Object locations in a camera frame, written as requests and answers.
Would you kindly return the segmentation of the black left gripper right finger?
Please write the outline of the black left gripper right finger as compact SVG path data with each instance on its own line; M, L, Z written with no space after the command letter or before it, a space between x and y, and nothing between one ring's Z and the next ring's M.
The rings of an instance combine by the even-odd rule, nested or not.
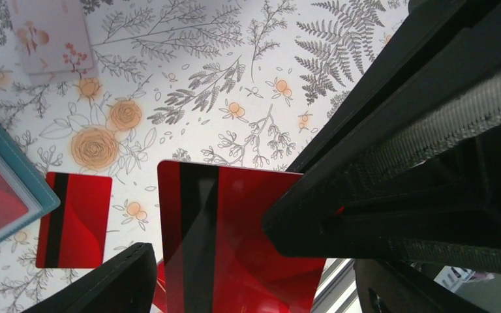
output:
M354 271L363 312L485 312L405 263L356 259Z

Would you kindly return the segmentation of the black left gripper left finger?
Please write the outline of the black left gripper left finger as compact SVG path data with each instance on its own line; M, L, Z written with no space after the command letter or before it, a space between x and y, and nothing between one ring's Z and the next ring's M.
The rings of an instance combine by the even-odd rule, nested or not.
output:
M134 243L26 312L150 312L157 262L151 243Z

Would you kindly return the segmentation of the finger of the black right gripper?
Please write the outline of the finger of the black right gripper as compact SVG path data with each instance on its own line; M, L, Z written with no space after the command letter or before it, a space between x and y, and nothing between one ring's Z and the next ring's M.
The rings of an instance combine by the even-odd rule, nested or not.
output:
M501 1L412 1L409 9L288 171L347 162L501 70Z
M284 256L419 261L501 273L501 70L267 210Z

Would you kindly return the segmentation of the white floral card on table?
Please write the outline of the white floral card on table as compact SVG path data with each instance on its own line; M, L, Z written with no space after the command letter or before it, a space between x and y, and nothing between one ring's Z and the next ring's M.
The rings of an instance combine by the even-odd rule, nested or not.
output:
M79 1L7 1L23 69L28 74L83 74L93 66Z

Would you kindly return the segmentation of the aluminium rail frame front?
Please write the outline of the aluminium rail frame front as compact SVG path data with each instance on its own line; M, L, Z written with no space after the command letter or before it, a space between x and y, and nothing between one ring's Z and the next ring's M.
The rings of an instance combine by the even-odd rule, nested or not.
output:
M311 312L361 312L357 301L355 259L327 259Z

